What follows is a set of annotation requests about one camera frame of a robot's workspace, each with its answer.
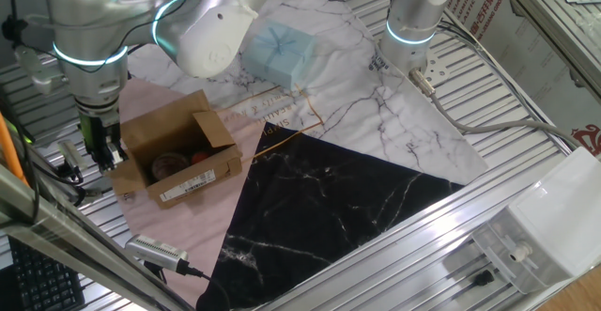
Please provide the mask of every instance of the table surface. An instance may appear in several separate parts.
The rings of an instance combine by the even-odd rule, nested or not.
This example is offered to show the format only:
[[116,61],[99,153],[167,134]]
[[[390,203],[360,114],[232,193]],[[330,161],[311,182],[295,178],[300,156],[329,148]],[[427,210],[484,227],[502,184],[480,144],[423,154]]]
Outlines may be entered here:
[[[385,27],[389,1],[347,2],[372,34],[379,37]],[[444,36],[437,36],[431,49],[451,73],[450,79],[439,85],[437,91],[452,117],[464,124],[479,125],[531,116],[510,89],[470,49]],[[76,128],[75,104],[64,89],[45,98],[17,67],[2,70],[0,84],[25,127],[37,137],[40,152],[50,161],[62,163],[55,144],[57,140],[71,139],[85,152]],[[554,140],[529,128],[468,135],[466,138],[489,165],[486,174],[457,194],[368,242],[265,309],[280,306],[302,309],[307,299],[318,299],[321,306],[316,309],[336,305],[348,309],[359,303],[360,308],[380,309],[378,305],[394,303],[398,309],[411,306],[418,309],[492,310],[520,300],[522,296],[516,289],[499,279],[486,288],[470,289],[474,270],[492,269],[491,263],[480,257],[472,243],[460,244],[475,227],[504,207],[511,197],[539,180],[565,155]],[[88,155],[85,158],[91,165],[85,172],[85,185],[110,188],[110,182],[101,177],[91,158]],[[131,237],[112,191],[81,210],[118,244],[124,245]],[[448,272],[443,264],[448,264],[449,260],[462,270]],[[374,265],[382,265],[383,261],[388,263],[388,270],[373,274],[376,272]],[[0,267],[10,262],[8,240],[0,238]],[[351,290],[358,292],[357,299],[349,297],[342,284],[348,278],[358,282]],[[86,310],[137,308],[88,278],[82,277],[82,285],[85,287]]]
[[599,311],[601,310],[601,267],[560,291],[545,303],[540,311]]

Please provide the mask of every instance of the orange pole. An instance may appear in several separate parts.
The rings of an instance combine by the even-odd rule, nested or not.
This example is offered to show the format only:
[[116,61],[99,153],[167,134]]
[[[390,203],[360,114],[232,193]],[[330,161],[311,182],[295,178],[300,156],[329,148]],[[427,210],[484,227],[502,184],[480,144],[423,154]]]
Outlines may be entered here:
[[7,123],[2,114],[0,114],[0,145],[2,145],[4,156],[7,158],[8,169],[10,172],[12,172],[14,176],[25,183],[25,185],[29,186],[29,183],[27,183],[27,179],[25,178],[25,174],[23,173],[23,169],[21,168],[21,162],[19,161],[17,149],[12,142],[12,137],[10,136]]

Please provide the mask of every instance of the marble pattern paper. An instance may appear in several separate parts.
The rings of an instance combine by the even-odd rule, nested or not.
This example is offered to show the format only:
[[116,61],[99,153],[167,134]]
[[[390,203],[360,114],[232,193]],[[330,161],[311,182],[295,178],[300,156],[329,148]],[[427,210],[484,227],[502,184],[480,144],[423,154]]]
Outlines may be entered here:
[[[268,123],[256,151],[293,135]],[[234,308],[267,303],[460,188],[297,134],[254,159],[212,278]],[[222,293],[196,309],[223,310]]]
[[[267,18],[317,39],[312,64],[299,83],[308,101],[280,117],[289,122],[281,126],[297,131],[313,126],[315,120],[292,119],[312,117],[311,103],[323,125],[307,130],[310,136],[460,184],[484,173],[485,161],[461,134],[404,75],[381,63],[374,38],[344,0],[268,0],[242,51]],[[239,55],[222,74],[194,79],[160,48],[148,46],[130,56],[130,71],[186,94],[204,89],[215,109],[244,100],[262,103],[274,88],[247,73]],[[277,125],[265,110],[254,117]]]

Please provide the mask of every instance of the open cardboard box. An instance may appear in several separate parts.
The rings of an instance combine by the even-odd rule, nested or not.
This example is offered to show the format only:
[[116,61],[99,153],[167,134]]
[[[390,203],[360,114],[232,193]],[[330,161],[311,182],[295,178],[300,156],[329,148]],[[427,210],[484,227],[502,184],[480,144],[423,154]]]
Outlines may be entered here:
[[[110,174],[115,194],[146,189],[161,209],[242,171],[242,154],[202,90],[121,124],[121,138],[129,159]],[[153,178],[151,165],[164,153],[191,155],[208,148],[214,154],[204,161],[166,179]]]

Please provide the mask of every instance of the black marble sheet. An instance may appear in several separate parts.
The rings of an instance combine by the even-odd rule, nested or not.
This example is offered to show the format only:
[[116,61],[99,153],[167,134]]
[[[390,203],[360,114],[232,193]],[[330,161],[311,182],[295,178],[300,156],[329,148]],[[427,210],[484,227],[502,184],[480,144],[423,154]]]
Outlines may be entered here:
[[[257,153],[294,132],[269,123]],[[274,300],[461,189],[446,179],[298,134],[254,159],[212,277],[231,306]],[[198,310],[224,310],[209,285]]]

